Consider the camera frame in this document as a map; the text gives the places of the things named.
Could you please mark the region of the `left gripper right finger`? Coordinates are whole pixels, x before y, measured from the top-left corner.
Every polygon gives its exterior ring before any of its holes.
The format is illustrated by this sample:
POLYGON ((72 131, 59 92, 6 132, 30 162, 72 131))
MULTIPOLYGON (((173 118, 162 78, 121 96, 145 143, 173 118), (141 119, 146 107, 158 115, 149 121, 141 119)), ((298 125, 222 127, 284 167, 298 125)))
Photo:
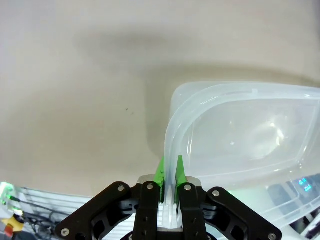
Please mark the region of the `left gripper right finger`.
POLYGON ((280 240, 279 228, 222 187, 206 191, 187 180, 183 157, 178 156, 176 191, 186 240, 213 240, 211 226, 228 240, 280 240))

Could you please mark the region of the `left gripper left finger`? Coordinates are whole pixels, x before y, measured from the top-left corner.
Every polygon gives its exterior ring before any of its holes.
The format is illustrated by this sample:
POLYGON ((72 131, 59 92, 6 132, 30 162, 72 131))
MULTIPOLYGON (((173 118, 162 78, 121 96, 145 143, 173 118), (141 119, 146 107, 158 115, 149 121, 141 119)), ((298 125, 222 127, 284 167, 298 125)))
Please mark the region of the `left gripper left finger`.
POLYGON ((135 215, 134 240, 157 239, 158 208, 163 202, 165 168, 161 160, 154 175, 137 184, 116 181, 55 227, 62 240, 102 240, 118 224, 135 215))

